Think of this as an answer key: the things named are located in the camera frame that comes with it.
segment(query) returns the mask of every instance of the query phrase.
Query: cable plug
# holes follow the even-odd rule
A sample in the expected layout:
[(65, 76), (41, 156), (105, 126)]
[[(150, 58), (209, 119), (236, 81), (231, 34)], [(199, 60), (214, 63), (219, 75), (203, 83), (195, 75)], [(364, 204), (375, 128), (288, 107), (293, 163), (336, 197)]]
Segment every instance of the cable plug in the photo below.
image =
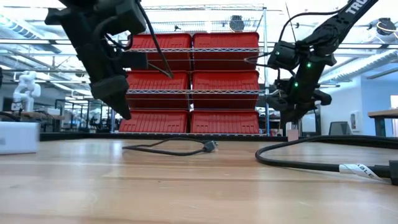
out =
[(203, 146), (204, 152), (213, 152), (217, 150), (218, 143), (216, 141), (207, 141)]
[(398, 185), (398, 161), (390, 161), (390, 179), (393, 185)]

